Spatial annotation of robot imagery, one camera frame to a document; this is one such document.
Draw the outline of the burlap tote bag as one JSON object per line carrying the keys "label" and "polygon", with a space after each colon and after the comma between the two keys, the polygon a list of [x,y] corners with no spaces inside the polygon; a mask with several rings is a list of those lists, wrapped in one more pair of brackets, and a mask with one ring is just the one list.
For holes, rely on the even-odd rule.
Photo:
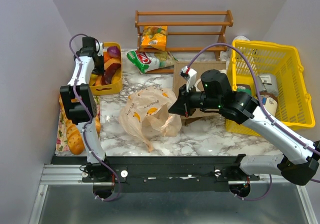
{"label": "burlap tote bag", "polygon": [[[205,71],[216,69],[222,73],[226,73],[227,65],[225,61],[196,61],[190,67],[187,76],[181,76],[182,72],[185,73],[188,70],[186,66],[188,66],[189,63],[189,61],[178,61],[174,66],[172,90],[175,93],[176,98],[178,98],[180,87],[187,83],[189,85],[193,84],[196,91],[203,91],[204,88],[202,87],[200,78]],[[190,117],[186,118],[185,116],[181,116],[181,121],[183,126],[187,126],[199,119],[217,115],[217,113],[204,113],[196,110]]]}

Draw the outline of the orange plastic grocery bag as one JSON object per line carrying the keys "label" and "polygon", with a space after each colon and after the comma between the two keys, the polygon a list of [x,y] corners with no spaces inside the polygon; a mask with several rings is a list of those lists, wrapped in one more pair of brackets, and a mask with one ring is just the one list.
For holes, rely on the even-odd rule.
{"label": "orange plastic grocery bag", "polygon": [[176,100],[175,93],[168,88],[149,87],[137,91],[128,97],[118,121],[129,135],[144,142],[151,152],[154,147],[148,135],[176,137],[182,128],[181,117],[169,113]]}

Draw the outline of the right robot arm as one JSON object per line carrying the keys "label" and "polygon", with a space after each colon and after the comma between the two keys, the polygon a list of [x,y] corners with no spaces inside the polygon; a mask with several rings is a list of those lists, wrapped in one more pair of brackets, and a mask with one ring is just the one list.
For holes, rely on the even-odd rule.
{"label": "right robot arm", "polygon": [[319,167],[320,143],[308,140],[264,109],[257,99],[245,92],[232,91],[227,75],[208,70],[201,75],[203,91],[196,91],[197,72],[184,67],[180,75],[186,84],[179,88],[178,98],[169,113],[190,117],[196,110],[218,113],[253,130],[277,147],[280,155],[239,155],[231,167],[235,175],[278,175],[293,184],[304,186]]}

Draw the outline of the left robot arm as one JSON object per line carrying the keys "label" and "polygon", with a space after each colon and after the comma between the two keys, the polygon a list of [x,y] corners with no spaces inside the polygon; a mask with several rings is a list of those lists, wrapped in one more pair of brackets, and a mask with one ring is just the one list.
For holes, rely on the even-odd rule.
{"label": "left robot arm", "polygon": [[88,182],[103,182],[111,174],[96,129],[97,107],[89,85],[92,72],[103,70],[103,47],[94,37],[82,33],[74,35],[69,41],[74,72],[69,83],[60,88],[66,117],[79,130],[87,153],[84,173]]}

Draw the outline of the orange tomato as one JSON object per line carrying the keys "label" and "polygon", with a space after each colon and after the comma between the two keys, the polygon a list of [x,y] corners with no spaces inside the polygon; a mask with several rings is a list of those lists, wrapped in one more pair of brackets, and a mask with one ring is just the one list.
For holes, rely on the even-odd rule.
{"label": "orange tomato", "polygon": [[107,52],[104,52],[103,55],[104,55],[103,56],[103,62],[105,63],[110,59],[110,56],[109,56],[109,54]]}

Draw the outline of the purple onion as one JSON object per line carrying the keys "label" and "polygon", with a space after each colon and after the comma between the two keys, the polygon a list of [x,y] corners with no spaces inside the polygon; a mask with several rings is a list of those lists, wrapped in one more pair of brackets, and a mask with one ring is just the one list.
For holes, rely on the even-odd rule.
{"label": "purple onion", "polygon": [[117,46],[110,46],[107,48],[107,53],[109,57],[111,58],[120,58],[121,57],[121,51]]}

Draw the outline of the yellow plastic bin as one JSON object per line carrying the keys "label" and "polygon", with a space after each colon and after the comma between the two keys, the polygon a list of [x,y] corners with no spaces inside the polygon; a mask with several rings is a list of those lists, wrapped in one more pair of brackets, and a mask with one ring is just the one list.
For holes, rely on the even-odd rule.
{"label": "yellow plastic bin", "polygon": [[[102,55],[104,55],[104,52],[107,52],[107,48],[110,46],[117,46],[119,50],[121,51],[121,47],[118,43],[115,42],[103,42],[103,50]],[[90,80],[89,80],[89,86],[91,88],[91,91],[93,95],[95,96],[103,96],[103,95],[111,95],[111,94],[117,94],[120,93],[123,86],[123,71],[121,71],[121,78],[117,83],[109,84],[107,85],[105,83],[105,77],[104,74],[91,74]]]}

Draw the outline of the green box in basket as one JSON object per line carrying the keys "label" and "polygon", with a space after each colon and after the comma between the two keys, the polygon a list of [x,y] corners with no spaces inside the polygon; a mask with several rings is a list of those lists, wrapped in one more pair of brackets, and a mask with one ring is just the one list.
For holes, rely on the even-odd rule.
{"label": "green box in basket", "polygon": [[249,85],[247,84],[237,84],[237,92],[245,92],[248,95],[252,95],[252,89]]}

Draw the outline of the green white Chulz chips bag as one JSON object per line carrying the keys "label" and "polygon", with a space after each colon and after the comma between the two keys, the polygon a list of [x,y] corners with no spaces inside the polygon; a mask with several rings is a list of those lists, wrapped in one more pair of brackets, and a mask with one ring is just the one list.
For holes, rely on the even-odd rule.
{"label": "green white Chulz chips bag", "polygon": [[177,62],[177,59],[167,51],[139,52],[135,50],[129,51],[126,55],[128,60],[143,74],[174,66]]}

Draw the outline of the yellow chips bag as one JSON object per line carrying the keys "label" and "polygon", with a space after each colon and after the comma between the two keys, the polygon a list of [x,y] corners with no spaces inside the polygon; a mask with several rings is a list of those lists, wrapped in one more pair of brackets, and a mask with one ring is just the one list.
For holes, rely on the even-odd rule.
{"label": "yellow chips bag", "polygon": [[154,48],[165,51],[167,32],[167,26],[145,26],[141,38],[141,48]]}

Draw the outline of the grey wrapped package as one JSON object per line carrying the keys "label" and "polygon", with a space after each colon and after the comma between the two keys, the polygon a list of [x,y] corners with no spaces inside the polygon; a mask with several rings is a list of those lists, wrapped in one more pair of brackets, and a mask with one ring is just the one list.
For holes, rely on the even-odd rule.
{"label": "grey wrapped package", "polygon": [[259,92],[266,92],[275,97],[278,97],[279,90],[277,79],[270,73],[261,74],[257,76],[258,90]]}

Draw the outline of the brown labelled jar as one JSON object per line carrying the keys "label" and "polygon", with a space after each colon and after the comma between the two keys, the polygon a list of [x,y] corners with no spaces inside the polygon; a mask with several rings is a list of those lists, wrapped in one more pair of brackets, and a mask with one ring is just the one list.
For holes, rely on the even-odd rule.
{"label": "brown labelled jar", "polygon": [[265,109],[275,116],[278,107],[278,98],[267,92],[260,92],[260,98]]}

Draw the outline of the yellow mesh basket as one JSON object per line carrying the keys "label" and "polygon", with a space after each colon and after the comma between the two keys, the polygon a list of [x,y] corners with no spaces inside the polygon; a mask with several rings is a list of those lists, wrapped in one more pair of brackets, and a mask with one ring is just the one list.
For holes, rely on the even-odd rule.
{"label": "yellow mesh basket", "polygon": [[[305,87],[304,68],[295,47],[264,41],[244,40],[235,40],[232,42],[232,46],[247,58],[256,77],[263,74],[275,76],[279,91],[275,113],[278,120],[294,131],[311,129],[316,125],[312,98]],[[234,91],[237,91],[237,85],[241,84],[250,87],[252,96],[256,95],[249,68],[234,50],[231,50],[227,77]],[[226,120],[225,128],[232,133],[260,136],[251,129],[230,120]]]}

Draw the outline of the long baguette bread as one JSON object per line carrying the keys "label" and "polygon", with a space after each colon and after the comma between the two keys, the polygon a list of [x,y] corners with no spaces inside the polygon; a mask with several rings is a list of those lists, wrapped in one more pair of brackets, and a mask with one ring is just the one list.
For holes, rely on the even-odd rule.
{"label": "long baguette bread", "polygon": [[62,120],[66,129],[68,148],[72,154],[80,155],[85,150],[82,136],[76,125],[67,118],[61,97],[59,97],[59,104],[61,108]]}

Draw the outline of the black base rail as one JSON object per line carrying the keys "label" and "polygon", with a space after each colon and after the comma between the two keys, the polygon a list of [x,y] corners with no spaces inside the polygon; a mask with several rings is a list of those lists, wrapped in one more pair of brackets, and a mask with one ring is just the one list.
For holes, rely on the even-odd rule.
{"label": "black base rail", "polygon": [[244,156],[190,156],[190,157],[107,157],[108,167],[87,164],[86,157],[57,157],[53,165],[82,167],[80,181],[93,184],[96,190],[121,193],[156,192],[228,192],[231,183],[236,188],[248,188],[250,179],[258,177],[240,170]]}

